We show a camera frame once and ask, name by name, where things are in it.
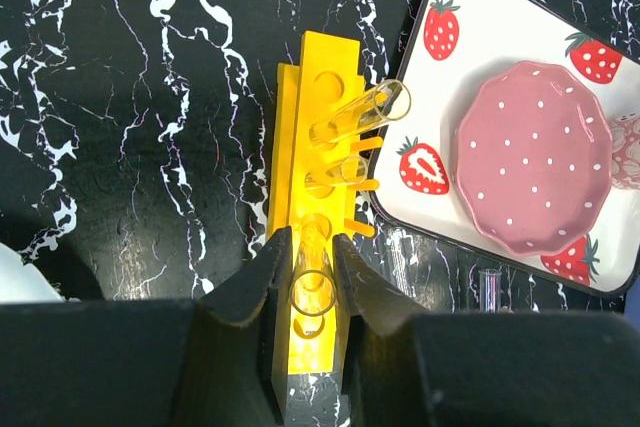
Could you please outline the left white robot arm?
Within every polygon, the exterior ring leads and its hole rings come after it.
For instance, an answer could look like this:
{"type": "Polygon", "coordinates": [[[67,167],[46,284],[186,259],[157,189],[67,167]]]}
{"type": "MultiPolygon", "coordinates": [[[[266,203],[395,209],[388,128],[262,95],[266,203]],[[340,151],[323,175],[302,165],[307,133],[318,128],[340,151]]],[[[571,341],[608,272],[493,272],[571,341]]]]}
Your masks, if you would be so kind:
{"type": "Polygon", "coordinates": [[[67,302],[1,250],[5,426],[280,426],[289,229],[198,299],[67,302]]]}

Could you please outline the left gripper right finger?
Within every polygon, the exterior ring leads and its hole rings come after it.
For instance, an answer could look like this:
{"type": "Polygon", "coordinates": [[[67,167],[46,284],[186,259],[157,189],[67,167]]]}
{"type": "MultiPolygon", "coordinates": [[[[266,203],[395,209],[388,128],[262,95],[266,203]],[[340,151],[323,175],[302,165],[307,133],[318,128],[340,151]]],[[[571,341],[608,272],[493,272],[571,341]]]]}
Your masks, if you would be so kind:
{"type": "Polygon", "coordinates": [[[450,347],[441,319],[333,238],[342,393],[353,426],[448,426],[450,347]]]}

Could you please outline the pink patterned mug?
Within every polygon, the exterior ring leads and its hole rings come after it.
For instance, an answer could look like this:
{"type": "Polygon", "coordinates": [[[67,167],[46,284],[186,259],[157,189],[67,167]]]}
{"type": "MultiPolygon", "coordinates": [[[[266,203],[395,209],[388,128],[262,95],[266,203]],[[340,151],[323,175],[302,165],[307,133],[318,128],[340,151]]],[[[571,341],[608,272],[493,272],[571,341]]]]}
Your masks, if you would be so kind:
{"type": "Polygon", "coordinates": [[[627,190],[639,189],[640,120],[638,113],[625,114],[609,123],[612,135],[612,183],[627,190]]]}

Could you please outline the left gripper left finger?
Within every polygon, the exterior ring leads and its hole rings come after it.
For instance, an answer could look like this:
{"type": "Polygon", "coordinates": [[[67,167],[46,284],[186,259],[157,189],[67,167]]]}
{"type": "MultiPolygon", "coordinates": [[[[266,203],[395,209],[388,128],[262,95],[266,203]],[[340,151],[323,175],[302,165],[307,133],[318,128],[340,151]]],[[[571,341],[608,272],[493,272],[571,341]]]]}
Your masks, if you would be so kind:
{"type": "Polygon", "coordinates": [[[292,230],[280,228],[197,301],[171,425],[283,425],[292,264],[292,230]]]}

